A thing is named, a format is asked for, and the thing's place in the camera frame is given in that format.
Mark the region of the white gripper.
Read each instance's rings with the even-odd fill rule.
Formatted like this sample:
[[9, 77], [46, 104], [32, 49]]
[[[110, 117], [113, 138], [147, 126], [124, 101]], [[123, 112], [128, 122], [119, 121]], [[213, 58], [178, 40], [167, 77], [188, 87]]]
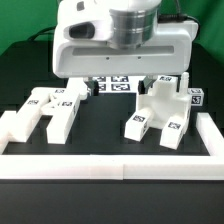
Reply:
[[[190, 63], [194, 22], [159, 20], [162, 0], [62, 0], [54, 32], [52, 67], [60, 78], [179, 75]], [[138, 82], [147, 94], [155, 79]], [[88, 78], [92, 96], [97, 80]]]

